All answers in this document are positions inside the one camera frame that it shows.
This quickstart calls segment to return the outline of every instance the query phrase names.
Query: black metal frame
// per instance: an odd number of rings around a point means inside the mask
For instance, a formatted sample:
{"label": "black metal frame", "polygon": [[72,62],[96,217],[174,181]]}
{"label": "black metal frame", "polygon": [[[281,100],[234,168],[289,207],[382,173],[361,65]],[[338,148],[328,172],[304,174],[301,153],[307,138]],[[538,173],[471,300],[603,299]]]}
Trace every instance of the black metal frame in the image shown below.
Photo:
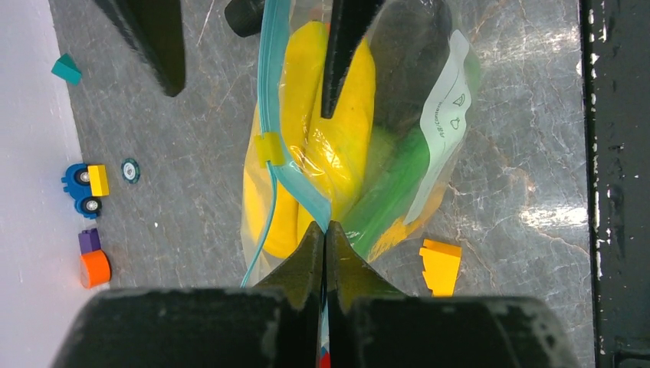
{"label": "black metal frame", "polygon": [[596,365],[650,366],[650,2],[583,0]]}

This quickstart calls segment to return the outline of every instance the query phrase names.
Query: toy car wheel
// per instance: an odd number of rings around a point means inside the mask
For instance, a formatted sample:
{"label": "toy car wheel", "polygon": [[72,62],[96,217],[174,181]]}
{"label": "toy car wheel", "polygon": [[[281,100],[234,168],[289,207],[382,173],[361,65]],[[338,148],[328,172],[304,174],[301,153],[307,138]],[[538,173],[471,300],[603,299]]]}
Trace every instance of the toy car wheel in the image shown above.
{"label": "toy car wheel", "polygon": [[79,169],[74,173],[74,181],[77,182],[77,184],[82,185],[82,186],[89,186],[90,185],[90,174],[88,173],[88,169]]}
{"label": "toy car wheel", "polygon": [[84,199],[81,208],[87,213],[98,213],[101,210],[101,201],[95,197]]}
{"label": "toy car wheel", "polygon": [[140,165],[134,159],[125,159],[122,163],[122,177],[131,184],[140,180]]}

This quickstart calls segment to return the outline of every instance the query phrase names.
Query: yellow slider clip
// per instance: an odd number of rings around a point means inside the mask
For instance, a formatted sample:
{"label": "yellow slider clip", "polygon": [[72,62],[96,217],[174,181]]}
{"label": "yellow slider clip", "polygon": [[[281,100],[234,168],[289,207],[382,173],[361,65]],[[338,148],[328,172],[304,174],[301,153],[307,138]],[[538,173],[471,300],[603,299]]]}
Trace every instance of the yellow slider clip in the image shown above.
{"label": "yellow slider clip", "polygon": [[284,155],[280,146],[280,134],[275,132],[255,136],[255,148],[258,150],[260,167],[266,168],[266,162],[278,166],[284,164]]}

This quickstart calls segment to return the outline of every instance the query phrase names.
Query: gray marble surface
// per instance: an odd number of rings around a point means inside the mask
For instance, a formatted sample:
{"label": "gray marble surface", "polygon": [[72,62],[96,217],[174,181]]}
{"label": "gray marble surface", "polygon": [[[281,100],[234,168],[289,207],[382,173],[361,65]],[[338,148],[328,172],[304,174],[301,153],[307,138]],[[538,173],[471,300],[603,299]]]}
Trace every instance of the gray marble surface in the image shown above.
{"label": "gray marble surface", "polygon": [[[259,38],[232,34],[226,1],[185,0],[188,81],[171,99],[93,2],[50,3],[61,53],[84,72],[70,87],[84,159],[107,164],[110,176],[98,227],[112,286],[238,284]],[[465,148],[425,234],[462,246],[457,294],[546,301],[581,364],[593,366],[576,3],[452,3],[483,79]],[[120,178],[127,157],[141,165],[136,185]],[[402,290],[428,294],[420,246],[405,241],[374,266]]]}

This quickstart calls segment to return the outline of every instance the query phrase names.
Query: orange toy block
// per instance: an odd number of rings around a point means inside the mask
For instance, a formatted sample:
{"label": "orange toy block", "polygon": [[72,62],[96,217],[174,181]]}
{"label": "orange toy block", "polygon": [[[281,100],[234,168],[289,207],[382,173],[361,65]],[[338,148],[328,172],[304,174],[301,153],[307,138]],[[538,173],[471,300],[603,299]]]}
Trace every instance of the orange toy block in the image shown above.
{"label": "orange toy block", "polygon": [[422,277],[427,288],[435,297],[452,296],[461,267],[461,247],[429,239],[425,239],[423,245],[424,248],[420,248],[425,268]]}

